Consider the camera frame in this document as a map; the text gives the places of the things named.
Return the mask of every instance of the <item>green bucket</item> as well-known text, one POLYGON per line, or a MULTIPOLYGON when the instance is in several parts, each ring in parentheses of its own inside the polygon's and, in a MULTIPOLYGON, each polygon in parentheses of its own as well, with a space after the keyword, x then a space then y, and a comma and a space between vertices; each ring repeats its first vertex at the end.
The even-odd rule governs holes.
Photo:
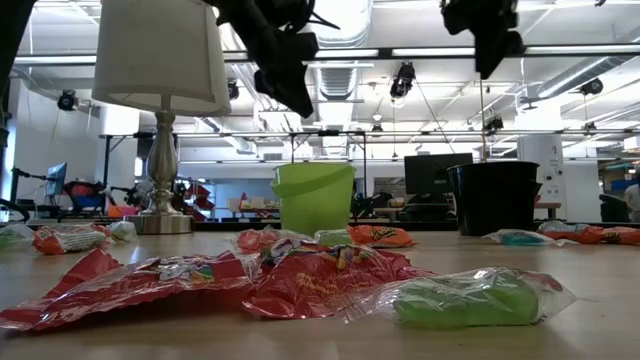
POLYGON ((271 183, 280 198, 282 228, 313 236, 318 230, 345 229, 355 168, 305 163, 277 167, 271 183))

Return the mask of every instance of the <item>black bin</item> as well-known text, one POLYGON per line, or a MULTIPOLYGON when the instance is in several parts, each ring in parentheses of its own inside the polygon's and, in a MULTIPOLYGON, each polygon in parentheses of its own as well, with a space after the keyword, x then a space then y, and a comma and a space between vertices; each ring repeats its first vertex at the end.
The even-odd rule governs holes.
POLYGON ((500 229, 531 230, 538 164, 524 161, 455 166, 449 177, 461 235, 484 236, 500 229))

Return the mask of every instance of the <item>silver lamp stand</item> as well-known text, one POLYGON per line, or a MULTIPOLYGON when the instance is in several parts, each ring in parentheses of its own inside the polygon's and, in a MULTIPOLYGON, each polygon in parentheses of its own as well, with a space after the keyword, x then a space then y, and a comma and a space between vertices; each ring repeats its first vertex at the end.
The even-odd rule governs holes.
POLYGON ((191 232, 193 217, 176 211, 171 206, 171 185, 178 175, 178 155, 173 144, 173 122, 170 97, 162 97, 156 112, 156 138, 147 158, 147 176, 153 180, 149 208, 138 215, 129 215, 125 221, 135 224, 138 234, 185 234, 191 232))

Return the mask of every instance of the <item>orange candy bag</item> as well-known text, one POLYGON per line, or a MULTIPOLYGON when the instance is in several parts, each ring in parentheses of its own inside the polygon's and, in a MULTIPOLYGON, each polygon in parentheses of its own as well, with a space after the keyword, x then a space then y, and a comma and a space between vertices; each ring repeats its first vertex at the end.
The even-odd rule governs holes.
POLYGON ((349 227, 348 230, 356 245, 366 245, 372 248, 400 248, 415 245, 409 233, 403 229, 361 225, 349 227))

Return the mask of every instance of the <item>ceiling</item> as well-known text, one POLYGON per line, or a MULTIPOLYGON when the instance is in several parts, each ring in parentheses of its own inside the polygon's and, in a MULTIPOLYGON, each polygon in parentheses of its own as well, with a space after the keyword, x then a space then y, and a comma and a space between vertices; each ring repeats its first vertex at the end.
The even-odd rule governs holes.
MULTIPOLYGON (((375 1, 367 46, 472 46, 473 37, 469 32, 458 36, 447 33, 438 3, 430 0, 375 1)), ((526 44, 615 43, 637 26, 640 0, 609 0, 598 8, 593 6, 592 0, 558 0, 555 5, 551 1, 520 0, 519 14, 518 30, 526 44)), ((338 25, 349 20, 342 19, 337 11, 320 15, 338 25)), ((20 54, 95 53, 99 22, 100 2, 97 0, 39 0, 21 44, 20 54)), ((535 85, 549 80, 582 60, 579 57, 506 59, 483 83, 483 87, 474 71, 473 60, 414 61, 416 81, 424 97, 414 87, 404 107, 396 109, 391 106, 388 85, 400 62, 373 61, 371 68, 361 71, 356 94, 358 103, 353 107, 348 128, 369 130, 374 122, 373 115, 380 114, 385 130, 433 130, 438 124, 433 121, 429 110, 431 107, 445 130, 465 130, 474 125, 478 130, 482 104, 486 106, 500 99, 500 108, 495 110, 502 115, 506 127, 514 128, 513 120, 518 115, 518 108, 522 108, 516 99, 524 93, 511 90, 518 85, 535 85), (481 92, 484 92, 484 102, 481 102, 481 92)), ((311 71, 307 77, 308 86, 312 99, 317 99, 311 71)), ((228 77, 235 77, 230 65, 226 66, 226 72, 228 77)), ((81 97, 90 98, 93 67, 38 68, 33 77, 44 88, 75 88, 81 97)), ((564 94, 556 99, 562 106, 562 120, 558 120, 558 128, 579 128, 585 117, 593 118, 636 103, 640 105, 640 82, 620 91, 612 91, 640 79, 638 58, 600 76, 600 79, 605 90, 600 96, 586 99, 586 113, 582 105, 585 99, 579 94, 564 94)), ((260 131, 253 119, 254 99, 241 82, 240 85, 240 97, 232 102, 231 116, 220 121, 235 131, 260 131)), ((640 125, 636 121, 640 121, 640 117, 633 115, 606 127, 618 129, 640 125)), ((141 125, 152 126, 153 122, 152 116, 143 117, 141 125)), ((303 120, 302 125, 305 129, 323 126, 322 119, 317 116, 303 120)), ((177 129, 181 132, 210 131, 192 118, 179 119, 177 129)), ((589 146, 609 147, 622 139, 608 137, 600 142, 591 141, 589 146)), ((395 138, 398 142, 407 140, 404 137, 395 138)), ((385 137, 377 141, 394 139, 385 137)), ((224 142, 219 140, 207 143, 201 139, 185 141, 183 146, 189 146, 190 143, 192 146, 224 146, 224 142)))

